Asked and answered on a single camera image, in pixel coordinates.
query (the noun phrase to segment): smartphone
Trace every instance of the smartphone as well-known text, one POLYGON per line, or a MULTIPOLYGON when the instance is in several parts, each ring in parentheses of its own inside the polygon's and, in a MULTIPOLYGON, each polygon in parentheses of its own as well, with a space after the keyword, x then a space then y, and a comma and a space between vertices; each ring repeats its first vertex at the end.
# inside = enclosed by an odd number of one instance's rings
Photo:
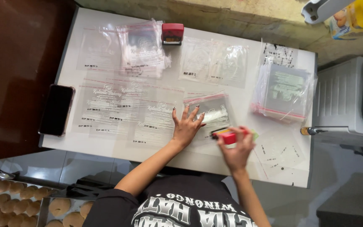
POLYGON ((39 134, 62 137, 67 127, 75 88, 52 84, 42 116, 39 134))

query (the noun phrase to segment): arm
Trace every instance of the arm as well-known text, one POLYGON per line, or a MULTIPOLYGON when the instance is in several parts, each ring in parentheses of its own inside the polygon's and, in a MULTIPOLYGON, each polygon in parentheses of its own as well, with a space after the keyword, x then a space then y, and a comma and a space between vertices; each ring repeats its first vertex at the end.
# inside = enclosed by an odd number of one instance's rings
POLYGON ((129 172, 116 185, 115 189, 128 192, 134 197, 138 196, 156 177, 159 171, 191 143, 197 131, 205 125, 201 124, 204 119, 204 113, 200 115, 197 121, 193 121, 199 108, 199 105, 196 106, 190 116, 187 117, 189 106, 186 106, 181 120, 176 117, 176 109, 173 108, 172 117, 175 123, 173 138, 166 146, 129 172))
POLYGON ((218 145, 235 181, 238 190, 239 203, 254 220, 257 226, 271 227, 264 209, 260 204, 259 198, 250 183, 249 174, 246 171, 247 159, 249 158, 251 150, 255 147, 253 134, 248 128, 243 126, 240 126, 239 128, 230 128, 230 130, 236 133, 236 147, 231 149, 226 148, 221 137, 218 139, 218 145), (242 129, 247 130, 249 133, 244 136, 242 129))

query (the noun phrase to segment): floor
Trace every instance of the floor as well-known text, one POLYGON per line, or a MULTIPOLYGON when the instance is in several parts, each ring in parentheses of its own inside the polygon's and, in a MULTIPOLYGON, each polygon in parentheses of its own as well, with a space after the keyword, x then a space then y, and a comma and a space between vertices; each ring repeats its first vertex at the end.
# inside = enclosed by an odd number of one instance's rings
MULTIPOLYGON (((363 157, 337 145, 316 144, 310 189, 253 181, 273 227, 317 227, 316 209, 363 214, 363 157)), ((62 150, 0 160, 6 172, 71 184, 81 177, 116 184, 129 161, 62 150)), ((224 179, 237 200, 232 178, 224 179)))

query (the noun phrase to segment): concrete wall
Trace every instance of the concrete wall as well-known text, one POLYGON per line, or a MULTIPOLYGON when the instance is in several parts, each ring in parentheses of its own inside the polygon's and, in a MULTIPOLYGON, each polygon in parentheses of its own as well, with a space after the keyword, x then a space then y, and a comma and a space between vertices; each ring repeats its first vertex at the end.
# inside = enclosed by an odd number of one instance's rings
POLYGON ((363 38, 333 40, 329 27, 300 15, 307 0, 76 0, 83 7, 319 53, 319 66, 363 56, 363 38))

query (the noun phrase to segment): small bottle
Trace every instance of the small bottle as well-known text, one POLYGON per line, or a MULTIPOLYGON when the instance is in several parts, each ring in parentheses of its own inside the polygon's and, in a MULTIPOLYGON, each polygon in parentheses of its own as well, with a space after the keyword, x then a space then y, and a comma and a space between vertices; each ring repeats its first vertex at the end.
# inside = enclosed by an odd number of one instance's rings
POLYGON ((327 132, 327 131, 312 127, 303 127, 300 129, 300 133, 304 136, 313 136, 320 132, 327 132))

